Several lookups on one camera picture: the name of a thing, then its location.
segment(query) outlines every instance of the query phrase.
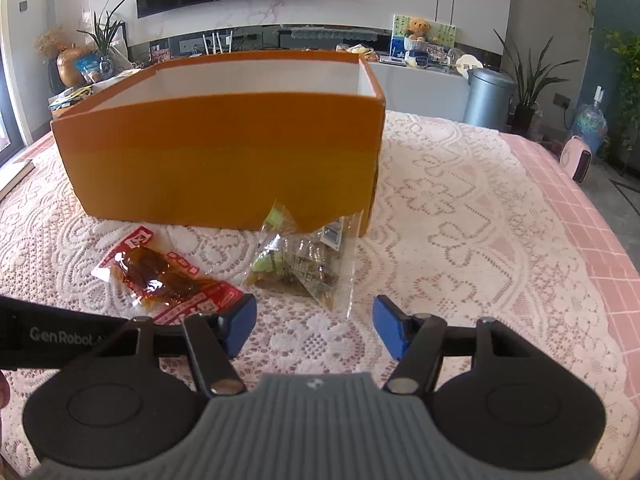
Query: power cord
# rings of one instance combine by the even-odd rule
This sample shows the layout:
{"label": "power cord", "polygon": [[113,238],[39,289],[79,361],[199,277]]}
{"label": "power cord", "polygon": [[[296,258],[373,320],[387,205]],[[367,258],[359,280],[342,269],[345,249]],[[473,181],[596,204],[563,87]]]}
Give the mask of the power cord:
{"label": "power cord", "polygon": [[564,129],[569,131],[571,129],[571,126],[574,125],[574,121],[573,120],[571,121],[571,126],[566,125],[566,111],[569,109],[569,107],[563,106],[562,108],[564,109],[564,112],[562,113],[562,122],[564,123]]}

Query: gray gripper base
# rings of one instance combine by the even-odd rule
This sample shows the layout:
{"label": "gray gripper base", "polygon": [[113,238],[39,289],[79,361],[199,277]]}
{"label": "gray gripper base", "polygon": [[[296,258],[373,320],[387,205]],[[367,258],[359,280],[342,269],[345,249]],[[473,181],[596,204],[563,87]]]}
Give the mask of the gray gripper base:
{"label": "gray gripper base", "polygon": [[539,473],[479,462],[441,436],[420,400],[377,389],[369,374],[264,375],[253,393],[210,401],[189,436],[153,460],[100,471],[44,461],[29,478],[602,480],[587,462]]}

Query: packaged food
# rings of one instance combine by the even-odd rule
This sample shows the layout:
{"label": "packaged food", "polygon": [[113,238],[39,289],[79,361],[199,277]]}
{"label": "packaged food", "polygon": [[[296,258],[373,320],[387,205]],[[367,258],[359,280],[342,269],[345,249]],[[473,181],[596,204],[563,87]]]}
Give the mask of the packaged food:
{"label": "packaged food", "polygon": [[177,323],[193,312],[222,312],[242,298],[241,290],[202,273],[145,226],[119,241],[92,275],[124,283],[133,305],[159,324]]}
{"label": "packaged food", "polygon": [[102,73],[100,72],[100,58],[92,53],[87,56],[76,59],[76,68],[82,74],[84,80],[88,83],[97,83],[102,81]]}
{"label": "packaged food", "polygon": [[275,203],[260,231],[260,243],[245,283],[311,296],[330,310],[351,309],[355,250],[362,212],[301,234],[289,211]]}
{"label": "packaged food", "polygon": [[363,45],[361,43],[356,46],[349,46],[347,44],[341,43],[335,47],[336,52],[349,52],[350,54],[359,54],[366,61],[369,62],[377,62],[380,60],[380,56],[376,54],[376,51],[373,50],[370,46]]}

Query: snack bag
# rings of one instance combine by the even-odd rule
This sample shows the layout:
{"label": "snack bag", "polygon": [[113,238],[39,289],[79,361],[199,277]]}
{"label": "snack bag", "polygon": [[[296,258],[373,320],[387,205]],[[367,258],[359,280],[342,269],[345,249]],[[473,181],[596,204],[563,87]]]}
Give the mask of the snack bag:
{"label": "snack bag", "polygon": [[300,234],[295,220],[275,203],[262,224],[260,244],[244,282],[276,292],[311,296],[348,316],[355,249],[362,212]]}
{"label": "snack bag", "polygon": [[165,249],[154,232],[141,225],[109,251],[92,275],[124,283],[134,306],[142,306],[158,324],[179,323],[193,312],[222,312],[242,298],[238,288]]}

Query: trash can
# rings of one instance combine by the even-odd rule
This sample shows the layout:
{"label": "trash can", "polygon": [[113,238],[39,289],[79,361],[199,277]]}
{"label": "trash can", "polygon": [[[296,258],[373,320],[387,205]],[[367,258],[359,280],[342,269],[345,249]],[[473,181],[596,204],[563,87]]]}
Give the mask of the trash can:
{"label": "trash can", "polygon": [[503,132],[516,82],[487,68],[474,68],[468,74],[471,88],[462,122]]}

